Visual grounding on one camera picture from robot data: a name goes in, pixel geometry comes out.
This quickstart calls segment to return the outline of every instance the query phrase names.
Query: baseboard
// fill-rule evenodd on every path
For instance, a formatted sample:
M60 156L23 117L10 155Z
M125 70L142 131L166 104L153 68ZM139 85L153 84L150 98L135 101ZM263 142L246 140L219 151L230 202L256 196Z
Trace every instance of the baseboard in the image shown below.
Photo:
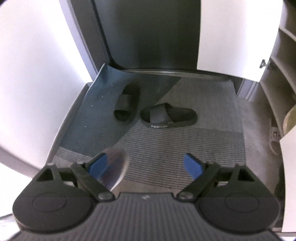
M52 148L51 148L49 155L47 157L46 163L50 163L52 161L52 159L54 158L54 155L57 152L57 149L58 149L63 137L65 136L66 131L68 130L70 124L72 123L78 109L80 108L83 98L85 97L88 89L89 89L89 86L87 84L85 84L85 86L81 90L80 94L77 96L75 102L73 103L72 107L70 108L70 110L69 110L57 136L56 136L56 139L54 140Z

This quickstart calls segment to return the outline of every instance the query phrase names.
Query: metal hinge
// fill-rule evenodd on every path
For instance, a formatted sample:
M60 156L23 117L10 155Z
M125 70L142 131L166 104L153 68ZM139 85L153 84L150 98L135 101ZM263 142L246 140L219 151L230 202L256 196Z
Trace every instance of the metal hinge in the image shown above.
M276 66L275 66L273 61L270 61L269 63L266 63L265 59L263 59L260 66L259 66L259 68L262 69L263 67L266 67L267 69L274 70Z

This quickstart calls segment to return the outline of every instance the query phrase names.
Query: white panel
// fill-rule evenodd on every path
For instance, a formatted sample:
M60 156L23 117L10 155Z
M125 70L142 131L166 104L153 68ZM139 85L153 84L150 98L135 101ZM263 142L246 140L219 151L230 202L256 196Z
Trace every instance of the white panel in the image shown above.
M281 9L282 0L201 0L197 69L260 81Z
M285 172L285 213L282 232L296 232L296 127L281 140Z
M0 146L42 168L89 73L58 0L0 7Z

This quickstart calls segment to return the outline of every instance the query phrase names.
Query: white cabinet door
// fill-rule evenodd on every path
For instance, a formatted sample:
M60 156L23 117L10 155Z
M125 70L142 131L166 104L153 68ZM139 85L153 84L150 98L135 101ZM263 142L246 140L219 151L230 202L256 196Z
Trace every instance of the white cabinet door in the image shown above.
M285 172L285 213L282 232L296 232L296 126L281 140Z
M260 81L271 55L282 0L201 0L197 69Z

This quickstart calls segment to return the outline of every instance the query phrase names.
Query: black slide sandal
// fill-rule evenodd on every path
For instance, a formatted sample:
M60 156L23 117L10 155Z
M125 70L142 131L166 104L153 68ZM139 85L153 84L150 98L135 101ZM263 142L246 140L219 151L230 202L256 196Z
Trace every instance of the black slide sandal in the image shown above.
M139 98L139 86L136 83L126 85L114 108L115 119L122 124L131 123L137 114Z
M192 109L162 103L143 109L141 121L145 126L156 129L183 127L194 125L197 121L197 114Z

